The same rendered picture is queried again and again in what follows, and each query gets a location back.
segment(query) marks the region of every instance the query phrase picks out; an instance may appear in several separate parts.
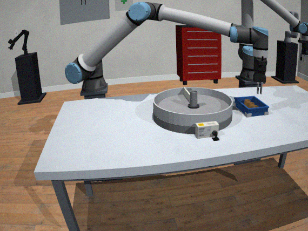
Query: table top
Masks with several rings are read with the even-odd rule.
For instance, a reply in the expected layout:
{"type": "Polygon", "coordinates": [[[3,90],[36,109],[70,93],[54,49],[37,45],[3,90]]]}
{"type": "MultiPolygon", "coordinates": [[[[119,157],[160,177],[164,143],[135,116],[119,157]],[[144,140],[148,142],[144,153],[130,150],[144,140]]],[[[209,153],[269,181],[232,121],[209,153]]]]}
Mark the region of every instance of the table top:
{"type": "Polygon", "coordinates": [[[37,180],[94,180],[229,164],[308,148],[308,92],[298,86],[217,89],[256,96],[268,115],[233,110],[220,141],[167,131],[152,119],[157,94],[65,102],[35,168],[37,180]]]}

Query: gray round bowl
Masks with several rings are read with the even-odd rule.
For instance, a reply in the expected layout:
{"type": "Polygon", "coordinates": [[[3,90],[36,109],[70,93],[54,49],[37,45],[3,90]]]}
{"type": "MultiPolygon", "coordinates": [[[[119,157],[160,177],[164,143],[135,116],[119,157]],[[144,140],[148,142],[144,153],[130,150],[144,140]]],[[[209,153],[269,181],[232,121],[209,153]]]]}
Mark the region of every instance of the gray round bowl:
{"type": "Polygon", "coordinates": [[[232,121],[232,99],[226,94],[202,87],[187,87],[198,93],[199,108],[189,108],[183,88],[159,93],[153,102],[153,120],[160,127],[173,132],[195,133],[195,123],[216,121],[219,130],[232,121]]]}

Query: gray vertical post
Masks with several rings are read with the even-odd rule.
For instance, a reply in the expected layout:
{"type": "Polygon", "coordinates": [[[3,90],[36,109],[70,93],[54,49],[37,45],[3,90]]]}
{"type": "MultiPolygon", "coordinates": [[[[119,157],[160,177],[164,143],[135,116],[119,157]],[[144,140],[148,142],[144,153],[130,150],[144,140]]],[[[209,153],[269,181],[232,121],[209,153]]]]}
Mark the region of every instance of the gray vertical post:
{"type": "Polygon", "coordinates": [[[51,182],[69,231],[80,231],[64,181],[52,180],[51,182]]]}
{"type": "Polygon", "coordinates": [[[286,155],[287,155],[287,152],[280,154],[279,163],[278,163],[278,167],[279,168],[283,168],[284,167],[286,155]]]}
{"type": "Polygon", "coordinates": [[[87,196],[93,196],[93,189],[91,185],[91,181],[84,181],[84,187],[87,196]]]}

